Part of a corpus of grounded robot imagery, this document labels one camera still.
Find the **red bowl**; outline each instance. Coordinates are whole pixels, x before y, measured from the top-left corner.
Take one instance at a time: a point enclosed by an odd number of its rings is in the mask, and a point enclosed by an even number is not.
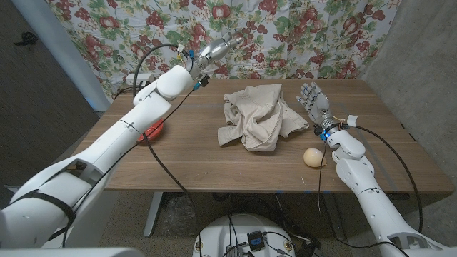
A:
[[[164,127],[163,121],[164,120],[162,118],[160,118],[156,123],[152,124],[152,126],[150,126],[148,129],[146,129],[146,131],[144,133],[148,136],[149,142],[152,142],[154,139],[156,139],[159,136],[160,132],[162,131],[162,128]],[[137,142],[141,142],[141,141],[143,141],[143,139],[144,139],[144,136],[141,135],[138,138]]]

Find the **gray wall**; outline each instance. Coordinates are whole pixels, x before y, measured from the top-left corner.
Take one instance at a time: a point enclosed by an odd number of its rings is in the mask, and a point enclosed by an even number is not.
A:
[[[403,0],[359,77],[457,185],[457,1]],[[417,227],[417,212],[407,215]],[[426,236],[457,245],[457,193],[424,208]]]

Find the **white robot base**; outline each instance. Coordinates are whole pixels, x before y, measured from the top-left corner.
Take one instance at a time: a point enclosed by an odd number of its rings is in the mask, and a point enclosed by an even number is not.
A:
[[[242,253],[252,252],[255,257],[269,257],[269,256],[280,256],[275,249],[280,249],[286,252],[288,255],[295,257],[296,253],[291,245],[291,238],[289,235],[276,223],[270,221],[262,216],[251,214],[251,213],[237,213],[231,217],[233,227],[235,228],[236,237],[238,238],[238,244],[248,242],[248,233],[256,231],[263,232],[274,232],[267,233],[263,236],[265,241],[265,247],[257,251],[251,251],[250,245],[247,243],[239,248],[242,251],[233,249],[229,251],[225,256],[242,256]],[[230,225],[228,216],[224,216],[216,219],[201,232],[201,245],[202,256],[206,257],[220,257],[227,252],[230,245],[236,245],[236,237],[233,232],[233,228]],[[197,236],[194,244],[194,250],[192,253],[193,257],[199,257],[199,237]]]

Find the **table leg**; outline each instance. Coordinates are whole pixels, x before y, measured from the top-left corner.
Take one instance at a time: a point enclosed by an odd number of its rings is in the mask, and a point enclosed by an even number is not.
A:
[[[343,224],[341,223],[341,215],[336,204],[335,196],[332,193],[323,194],[323,200],[325,201],[328,215],[330,218],[331,225],[335,231],[336,237],[340,240],[346,239]]]
[[[152,236],[152,231],[157,219],[157,213],[159,212],[160,202],[162,200],[162,195],[164,192],[154,192],[152,196],[151,207],[149,207],[148,219],[146,220],[146,225],[144,226],[144,236]]]

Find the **black strap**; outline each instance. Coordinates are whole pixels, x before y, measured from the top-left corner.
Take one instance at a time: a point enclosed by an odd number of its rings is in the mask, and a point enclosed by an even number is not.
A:
[[[14,203],[16,203],[19,200],[27,199],[27,198],[37,198],[37,199],[41,199],[41,200],[47,201],[48,203],[52,203],[55,206],[59,207],[65,213],[66,217],[69,219],[67,227],[57,231],[56,233],[54,233],[51,236],[51,238],[48,239],[48,241],[51,240],[51,239],[54,239],[57,236],[59,236],[60,234],[62,234],[66,229],[68,229],[72,225],[73,221],[76,218],[76,213],[73,212],[73,209],[68,204],[64,203],[63,201],[61,201],[61,200],[59,200],[59,199],[57,199],[57,198],[55,198],[53,196],[47,195],[45,193],[39,193],[38,189],[30,191],[30,192],[24,194],[23,196],[21,196],[17,200],[15,200]]]

